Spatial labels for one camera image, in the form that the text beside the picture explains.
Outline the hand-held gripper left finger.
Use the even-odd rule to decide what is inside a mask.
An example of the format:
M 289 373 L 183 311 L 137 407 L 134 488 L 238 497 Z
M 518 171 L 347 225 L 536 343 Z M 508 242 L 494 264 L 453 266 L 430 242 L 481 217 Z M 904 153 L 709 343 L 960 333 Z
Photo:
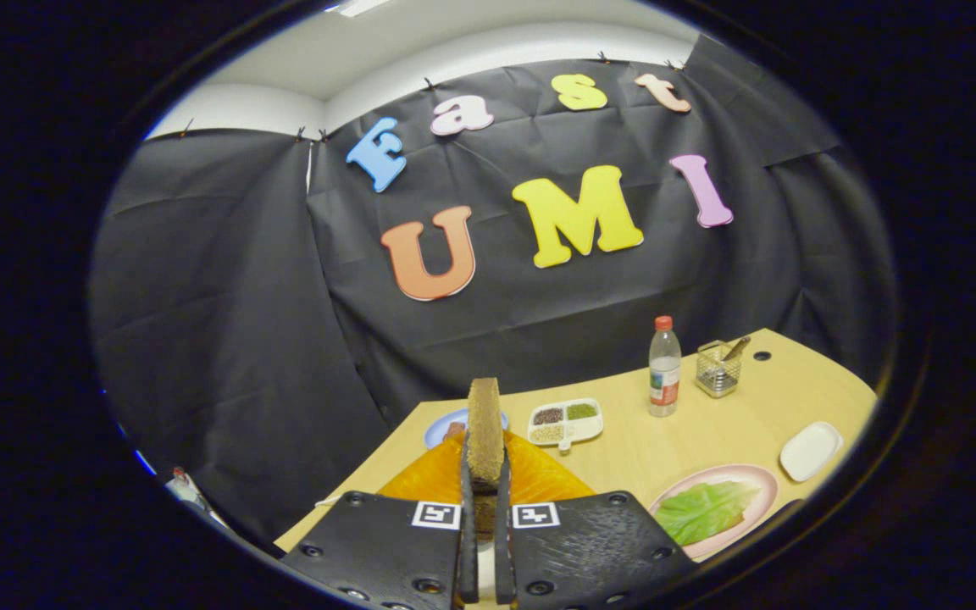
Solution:
M 460 502 L 403 501 L 346 491 L 282 563 L 360 609 L 457 609 L 478 600 L 469 468 Z

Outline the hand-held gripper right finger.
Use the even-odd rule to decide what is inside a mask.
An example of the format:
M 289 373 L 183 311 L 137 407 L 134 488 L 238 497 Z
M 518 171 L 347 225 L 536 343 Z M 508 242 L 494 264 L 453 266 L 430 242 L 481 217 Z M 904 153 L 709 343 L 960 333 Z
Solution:
M 640 609 L 697 564 L 634 495 L 596 494 L 543 449 L 505 434 L 496 590 L 512 609 Z

